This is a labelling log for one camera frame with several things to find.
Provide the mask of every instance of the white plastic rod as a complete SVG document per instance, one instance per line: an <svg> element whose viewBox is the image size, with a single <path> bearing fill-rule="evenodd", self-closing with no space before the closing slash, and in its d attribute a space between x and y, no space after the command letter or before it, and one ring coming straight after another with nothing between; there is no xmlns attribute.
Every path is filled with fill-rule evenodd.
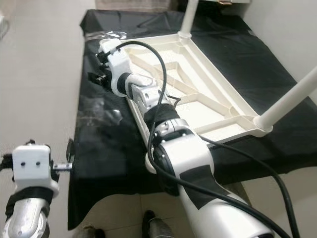
<svg viewBox="0 0 317 238"><path fill-rule="evenodd" d="M190 31L192 29L198 2L199 0L188 0L185 16L182 23L182 28L178 32L178 35L182 38L190 38L192 36L190 34Z"/></svg>
<svg viewBox="0 0 317 238"><path fill-rule="evenodd" d="M291 90L281 97L262 116L254 118L255 125L264 130L271 131L272 126L283 116L289 113L301 101L317 88L317 66L299 81Z"/></svg>

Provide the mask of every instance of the gray fabric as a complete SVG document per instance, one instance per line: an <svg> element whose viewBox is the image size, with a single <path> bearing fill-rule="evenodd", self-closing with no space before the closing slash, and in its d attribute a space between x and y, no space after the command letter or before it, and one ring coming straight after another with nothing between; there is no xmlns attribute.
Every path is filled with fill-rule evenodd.
<svg viewBox="0 0 317 238"><path fill-rule="evenodd" d="M97 230L93 226L86 226L78 230L72 238L104 238L104 234L96 232Z"/></svg>
<svg viewBox="0 0 317 238"><path fill-rule="evenodd" d="M96 0L100 10L163 12L176 9L175 0Z"/></svg>

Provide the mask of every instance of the white floor tile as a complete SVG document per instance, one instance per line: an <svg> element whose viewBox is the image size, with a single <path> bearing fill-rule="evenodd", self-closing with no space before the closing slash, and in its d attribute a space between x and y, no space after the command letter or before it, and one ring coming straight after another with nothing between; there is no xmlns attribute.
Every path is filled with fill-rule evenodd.
<svg viewBox="0 0 317 238"><path fill-rule="evenodd" d="M36 46L13 41L6 45L0 44L1 89L60 86L70 88L79 84L82 43L77 43L79 47L69 47L62 43L59 46L46 43L48 40L45 36L42 36L41 40Z"/></svg>
<svg viewBox="0 0 317 238"><path fill-rule="evenodd" d="M52 130L53 106L54 90L51 88L1 90L1 151L9 152L30 138L45 143Z"/></svg>
<svg viewBox="0 0 317 238"><path fill-rule="evenodd" d="M80 226L93 224L104 231L139 225L142 222L140 195L116 194L99 201Z"/></svg>
<svg viewBox="0 0 317 238"><path fill-rule="evenodd" d="M106 238L141 238L141 225L124 227L106 232Z"/></svg>
<svg viewBox="0 0 317 238"><path fill-rule="evenodd" d="M95 8L92 0L42 1L17 0L15 17L56 21L79 21L87 9Z"/></svg>
<svg viewBox="0 0 317 238"><path fill-rule="evenodd" d="M54 114L52 138L60 141L74 137L79 100L79 85L56 89L54 97Z"/></svg>

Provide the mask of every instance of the black cable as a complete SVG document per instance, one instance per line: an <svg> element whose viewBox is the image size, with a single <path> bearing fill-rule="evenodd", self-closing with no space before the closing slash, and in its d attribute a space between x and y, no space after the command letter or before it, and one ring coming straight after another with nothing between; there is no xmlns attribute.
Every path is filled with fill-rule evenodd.
<svg viewBox="0 0 317 238"><path fill-rule="evenodd" d="M151 152L153 136L154 136L154 130L155 130L155 123L154 122L156 121L156 118L158 116L159 108L161 106L161 103L162 103L162 100L163 100L163 97L164 97L164 93L165 93L165 89L166 89L166 83L167 83L166 67L165 67L164 61L161 58L161 56L159 55L159 53L153 47L151 47L150 45L148 45L146 43L139 42L139 41L129 41L129 42L124 42L124 43L118 45L116 47L116 49L118 50L121 47L124 47L124 46L127 46L127 45L140 45L140 46L143 46L143 47L149 49L150 51L152 51L156 55L156 57L158 58L161 66L162 66L162 70L163 70L162 93L160 94L159 99L158 99L158 105L157 105L156 113L154 115L153 125L152 125L151 131L150 131L150 137L149 137L149 142L148 142L149 161L150 161L151 165L155 168L157 173L162 175L162 176L164 176L164 177L166 177L167 179L179 184L179 185L191 188L191 189L196 190L198 192L201 192L201 193L204 193L204 194L219 198L219 199L221 199L221 200L223 200L225 202L228 202L231 206L234 206L234 207L236 207L238 209L241 209L242 211L250 214L251 216L255 217L256 219L258 219L259 221L264 223L266 226L268 226L271 229L273 229L282 238L290 238L290 236L278 224L276 224L274 221L272 221L270 218L268 218L267 216L265 216L261 212L259 212L259 211L255 210L254 208L250 207L249 205L247 205L247 204L245 204L245 203L243 203L241 201L238 201L238 200L236 200L234 198L231 198L229 196L222 195L220 193L205 189L203 187L196 186L196 185L194 185L194 184L192 184L190 182L187 182L185 180L176 178L175 176L170 175L169 173L165 172L163 169L161 169L155 163L155 161L153 159L153 156L152 156L152 152Z"/></svg>
<svg viewBox="0 0 317 238"><path fill-rule="evenodd" d="M172 98L172 99L175 99L176 101L175 101L175 103L174 103L174 108L176 108L176 106L177 106L177 104L180 102L180 98L177 98L177 97L174 97L174 96L171 96L171 95L169 95L169 94L167 94L167 96L169 97L169 98Z"/></svg>
<svg viewBox="0 0 317 238"><path fill-rule="evenodd" d="M0 163L0 171L4 169L13 169L12 154L4 154Z"/></svg>
<svg viewBox="0 0 317 238"><path fill-rule="evenodd" d="M277 172L271 166L269 166L267 163L265 163L259 159L256 159L252 155L250 155L242 150L236 149L232 146L225 145L225 144L213 141L213 140L209 140L208 138L205 138L201 135L200 135L200 138L208 143L217 145L219 147L222 147L222 148L234 151L240 155L243 155L243 156L255 161L256 163L260 164L262 167L266 168L269 171L270 175L275 179L276 183L278 184L278 186L281 190L293 238L300 238L300 234L299 234L299 230L298 230L298 226L297 226L297 222L296 222L296 218L295 218L295 214L294 214L294 209L293 209L291 197L288 193L288 190L286 188L285 183L283 182L281 177L277 174Z"/></svg>

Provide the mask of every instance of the table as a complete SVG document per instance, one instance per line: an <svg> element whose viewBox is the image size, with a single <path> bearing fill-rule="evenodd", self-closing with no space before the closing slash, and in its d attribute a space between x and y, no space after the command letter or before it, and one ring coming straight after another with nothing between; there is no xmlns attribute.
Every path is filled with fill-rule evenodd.
<svg viewBox="0 0 317 238"><path fill-rule="evenodd" d="M161 191L144 165L146 149L125 99L88 81L101 73L95 53L99 40L176 33L183 13L89 10L81 27L85 37L71 172L68 229L91 207L112 194ZM196 16L192 39L241 96L260 115L295 85L269 48L238 16ZM280 174L317 165L317 107L306 99L263 138L245 136L227 143L270 164ZM229 184L268 176L256 163L222 148L212 148L215 177Z"/></svg>

